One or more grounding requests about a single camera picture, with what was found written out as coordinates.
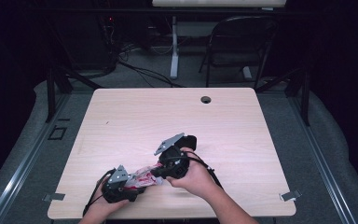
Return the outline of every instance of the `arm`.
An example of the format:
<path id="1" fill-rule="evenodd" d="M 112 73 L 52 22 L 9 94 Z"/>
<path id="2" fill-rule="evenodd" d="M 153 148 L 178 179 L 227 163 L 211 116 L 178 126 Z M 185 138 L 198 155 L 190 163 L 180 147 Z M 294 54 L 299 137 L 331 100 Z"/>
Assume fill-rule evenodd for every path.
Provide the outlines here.
<path id="1" fill-rule="evenodd" d="M 119 208 L 126 205 L 129 201 L 123 200 L 118 203 L 108 203 L 104 201 L 104 203 L 95 202 L 92 206 L 89 207 L 89 211 L 85 216 L 80 220 L 79 224 L 99 224 L 103 223 L 109 215 Z"/>
<path id="2" fill-rule="evenodd" d="M 183 151 L 193 151 L 191 148 L 182 148 Z M 197 158 L 191 153 L 187 156 Z M 205 200 L 216 213 L 222 224 L 254 224 L 257 223 L 225 191 L 217 186 L 204 166 L 196 161 L 190 161 L 186 176 L 181 179 L 167 177 L 173 187 L 184 188 L 188 192 Z"/>

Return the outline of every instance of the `electronic equipment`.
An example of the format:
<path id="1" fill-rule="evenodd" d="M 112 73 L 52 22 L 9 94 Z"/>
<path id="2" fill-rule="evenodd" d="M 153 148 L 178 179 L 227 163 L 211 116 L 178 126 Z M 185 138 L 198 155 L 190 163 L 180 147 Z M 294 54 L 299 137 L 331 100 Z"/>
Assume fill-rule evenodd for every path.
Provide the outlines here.
<path id="1" fill-rule="evenodd" d="M 103 182 L 103 197 L 109 203 L 117 203 L 128 199 L 130 202 L 135 202 L 138 194 L 145 192 L 146 187 L 139 189 L 124 189 L 124 185 L 129 180 L 130 176 L 123 165 L 119 165 L 117 169 L 112 170 L 109 178 Z"/>
<path id="2" fill-rule="evenodd" d="M 158 162 L 160 162 L 162 166 L 152 170 L 152 175 L 155 177 L 161 176 L 164 179 L 167 176 L 176 179 L 185 176 L 188 165 L 190 164 L 190 159 L 186 153 L 180 150 L 182 147 L 189 147 L 196 150 L 197 138 L 193 135 L 185 136 L 184 133 L 180 133 L 163 141 L 155 153 L 155 156 L 161 153 Z"/>

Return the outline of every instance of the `person's left hand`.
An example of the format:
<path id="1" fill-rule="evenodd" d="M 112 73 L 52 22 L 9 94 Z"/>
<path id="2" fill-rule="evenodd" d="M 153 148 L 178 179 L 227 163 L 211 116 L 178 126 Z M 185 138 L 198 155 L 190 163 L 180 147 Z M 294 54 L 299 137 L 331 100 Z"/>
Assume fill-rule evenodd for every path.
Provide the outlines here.
<path id="1" fill-rule="evenodd" d="M 103 195 L 102 187 L 102 184 L 98 187 L 97 191 L 94 194 L 94 197 L 92 198 L 93 201 L 96 199 L 97 201 L 95 201 L 92 205 L 89 206 L 89 210 L 87 211 L 86 215 L 83 216 L 79 223 L 102 223 L 109 217 L 110 214 L 130 202 L 129 200 L 123 200 L 117 203 L 107 202 L 104 197 L 101 197 Z"/>

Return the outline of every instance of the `desk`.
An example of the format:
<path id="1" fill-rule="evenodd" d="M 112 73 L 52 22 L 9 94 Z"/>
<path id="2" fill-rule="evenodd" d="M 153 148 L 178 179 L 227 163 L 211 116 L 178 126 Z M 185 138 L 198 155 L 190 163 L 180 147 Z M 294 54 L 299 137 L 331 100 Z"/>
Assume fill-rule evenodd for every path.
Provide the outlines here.
<path id="1" fill-rule="evenodd" d="M 203 103 L 200 98 L 212 101 Z M 196 152 L 225 191 L 251 216 L 296 212 L 280 193 L 289 188 L 253 89 L 99 89 L 94 92 L 56 193 L 52 219 L 81 218 L 96 181 L 123 164 L 129 173 L 157 162 L 162 140 L 178 133 L 198 138 Z M 215 217 L 202 199 L 164 180 L 111 218 Z"/>

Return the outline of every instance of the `metal bracket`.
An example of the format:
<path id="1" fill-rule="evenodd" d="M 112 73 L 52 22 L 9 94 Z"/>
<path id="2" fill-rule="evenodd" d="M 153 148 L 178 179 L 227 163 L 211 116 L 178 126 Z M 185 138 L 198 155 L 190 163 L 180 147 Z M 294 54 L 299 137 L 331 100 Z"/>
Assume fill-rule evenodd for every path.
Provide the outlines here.
<path id="1" fill-rule="evenodd" d="M 129 174 L 123 165 L 119 165 L 115 172 L 109 177 L 108 183 L 118 183 L 121 181 L 127 181 L 129 179 Z"/>
<path id="2" fill-rule="evenodd" d="M 45 194 L 45 196 L 42 198 L 43 202 L 51 203 L 53 200 L 62 201 L 65 197 L 65 194 L 60 193 L 53 193 L 53 194 Z"/>
<path id="3" fill-rule="evenodd" d="M 157 151 L 155 152 L 155 156 L 157 156 L 159 153 L 167 150 L 169 147 L 173 146 L 179 139 L 181 139 L 183 136 L 185 136 L 184 133 L 179 133 L 176 136 L 169 138 L 165 141 L 162 141 L 161 145 L 159 145 Z"/>
<path id="4" fill-rule="evenodd" d="M 279 194 L 281 200 L 284 200 L 285 202 L 289 200 L 295 201 L 297 198 L 301 197 L 301 195 L 302 194 L 300 191 L 298 191 L 298 189 L 285 194 Z"/>

